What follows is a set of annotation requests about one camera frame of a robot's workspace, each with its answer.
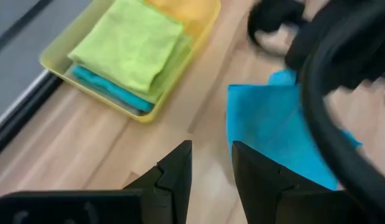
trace stack of towels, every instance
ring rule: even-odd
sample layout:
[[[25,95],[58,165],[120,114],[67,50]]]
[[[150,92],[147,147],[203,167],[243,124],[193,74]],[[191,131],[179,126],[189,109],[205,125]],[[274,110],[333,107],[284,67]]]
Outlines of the stack of towels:
[[[69,53],[74,77],[137,115],[149,113],[190,53],[184,25],[144,0],[115,0]]]

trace gray wall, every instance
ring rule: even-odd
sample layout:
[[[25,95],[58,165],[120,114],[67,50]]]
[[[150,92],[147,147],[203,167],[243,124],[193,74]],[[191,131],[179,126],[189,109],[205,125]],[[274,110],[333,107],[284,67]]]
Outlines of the gray wall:
[[[38,0],[0,0],[0,35]],[[89,4],[90,0],[53,0],[0,51],[0,115],[43,70],[39,55]]]

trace folded towel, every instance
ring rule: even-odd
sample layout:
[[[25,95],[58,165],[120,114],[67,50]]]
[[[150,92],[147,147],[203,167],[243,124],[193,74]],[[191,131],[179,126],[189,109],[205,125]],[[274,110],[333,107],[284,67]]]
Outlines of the folded towel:
[[[81,66],[74,66],[72,73],[78,80],[82,81],[82,84],[95,89],[99,89],[101,92],[104,92],[106,95],[109,95],[117,100],[121,100],[138,110],[142,110],[144,112],[150,112],[154,107],[152,103],[149,103],[139,98],[138,96],[135,96],[129,91],[124,90],[119,86],[116,86],[115,84],[109,82],[108,80],[102,77],[99,77],[98,75],[87,70],[86,68],[83,68]]]
[[[242,141],[288,169],[326,188],[338,180],[318,152],[300,106],[295,74],[275,73],[269,85],[230,85],[226,132],[229,145]],[[352,145],[361,143],[351,138]]]
[[[116,0],[69,58],[121,88],[147,93],[182,32],[182,23],[143,1]]]
[[[157,103],[162,93],[171,88],[173,83],[183,74],[179,69],[191,52],[190,42],[190,36],[182,35],[180,37],[172,54],[169,56],[168,61],[165,63],[162,72],[153,80],[148,93],[142,93],[131,89],[128,90],[141,99],[149,101],[150,103]]]
[[[81,78],[77,78],[77,82],[91,90],[93,90],[96,93],[99,93],[102,97],[106,98],[107,100],[110,100],[111,102],[121,106],[122,108],[126,109],[127,111],[131,112],[134,115],[141,116],[142,114],[145,114],[146,112],[139,110],[137,108],[132,107],[127,102],[123,101],[122,99],[118,98],[117,96],[110,93],[105,88],[102,88],[100,86],[91,85],[89,82],[86,82],[85,80]]]

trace black object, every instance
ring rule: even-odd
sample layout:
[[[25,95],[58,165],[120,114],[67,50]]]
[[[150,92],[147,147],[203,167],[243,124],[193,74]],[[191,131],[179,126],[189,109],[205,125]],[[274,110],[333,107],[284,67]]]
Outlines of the black object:
[[[295,0],[263,0],[255,4],[248,18],[248,38],[259,50],[274,57],[285,54],[270,49],[255,38],[257,31],[271,33],[277,31],[282,24],[303,27],[307,21],[302,18],[305,5]]]
[[[272,19],[261,10],[262,16]],[[273,20],[280,19],[287,21],[282,16]],[[385,77],[385,0],[331,0],[301,26],[285,63],[303,83],[303,111],[321,155],[371,221],[385,222],[385,176],[354,150],[323,102],[339,86],[354,90],[365,80]]]
[[[0,198],[0,224],[185,223],[191,189],[191,141],[123,190],[17,192]]]
[[[367,214],[343,190],[328,190],[242,142],[233,142],[235,183],[248,223],[364,224]]]
[[[14,139],[35,112],[58,89],[62,80],[53,74],[47,74],[44,79],[28,94],[22,102],[0,124],[0,153]]]
[[[342,85],[343,80],[355,76],[334,77],[330,67],[335,58],[357,38],[377,38],[377,32],[373,36],[361,36],[367,30],[377,31],[374,28],[380,29],[380,33],[385,32],[385,0],[366,1],[346,16],[313,49],[300,76],[303,77],[303,112],[321,155],[352,196],[368,211],[385,219],[385,176],[362,158],[338,131],[323,101],[330,84]]]

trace cyan towel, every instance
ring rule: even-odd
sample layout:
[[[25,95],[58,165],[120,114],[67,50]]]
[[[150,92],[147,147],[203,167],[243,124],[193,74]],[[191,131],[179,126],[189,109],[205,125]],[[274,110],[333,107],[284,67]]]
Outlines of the cyan towel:
[[[230,85],[227,140],[230,146],[242,141],[297,174],[335,190],[338,181],[311,137],[300,107],[300,86],[294,83],[295,74],[286,70],[273,74],[268,85]],[[361,143],[352,139],[352,144]]]
[[[144,1],[115,0],[68,56],[119,87],[147,93],[182,31]]]
[[[116,86],[115,84],[109,82],[108,80],[102,77],[99,77],[98,75],[87,70],[86,68],[83,68],[81,66],[74,66],[72,73],[77,79],[83,81],[83,84],[88,85],[92,88],[99,89],[105,94],[112,96],[117,100],[124,101],[128,105],[138,110],[150,112],[154,107],[154,104],[139,98],[138,96],[120,88],[119,86]]]

